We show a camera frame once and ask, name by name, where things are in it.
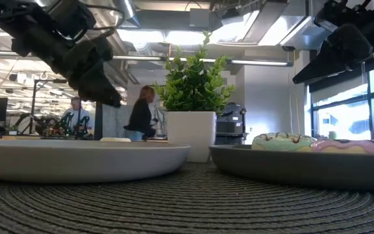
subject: white shirt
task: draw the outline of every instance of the white shirt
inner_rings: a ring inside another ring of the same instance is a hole
[[[68,112],[72,113],[73,117],[70,121],[70,127],[75,127],[77,125],[77,119],[79,117],[79,111],[78,110],[73,110],[72,108],[68,109],[65,111],[65,113],[63,114],[63,116],[65,116]],[[81,120],[83,119],[83,117],[89,117],[89,122],[88,122],[88,129],[93,129],[94,128],[94,121],[92,120],[92,118],[90,117],[90,114],[87,110],[85,109],[81,109]]]

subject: jeans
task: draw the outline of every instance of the jeans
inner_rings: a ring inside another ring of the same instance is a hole
[[[125,138],[129,138],[131,141],[142,141],[143,133],[139,131],[125,130]]]

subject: man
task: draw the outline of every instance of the man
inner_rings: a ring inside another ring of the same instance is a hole
[[[66,110],[65,113],[63,114],[63,116],[65,116],[68,112],[73,114],[73,117],[70,122],[70,127],[72,127],[72,129],[76,128],[78,118],[79,118],[79,106],[80,105],[81,105],[81,99],[79,97],[73,97],[71,99],[71,108]],[[89,112],[81,107],[81,119],[85,116],[89,117],[88,130],[93,129],[94,127],[93,120],[90,118]]]

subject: woven placemat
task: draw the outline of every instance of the woven placemat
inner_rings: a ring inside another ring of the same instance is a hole
[[[259,183],[203,164],[126,183],[0,182],[0,233],[374,233],[374,192]]]

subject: woman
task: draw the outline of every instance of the woman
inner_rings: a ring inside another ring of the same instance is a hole
[[[151,127],[151,111],[148,104],[155,99],[155,91],[150,86],[144,86],[141,89],[140,97],[136,101],[129,118],[129,125],[125,129],[125,137],[131,141],[141,141],[142,137],[153,137],[155,129]]]

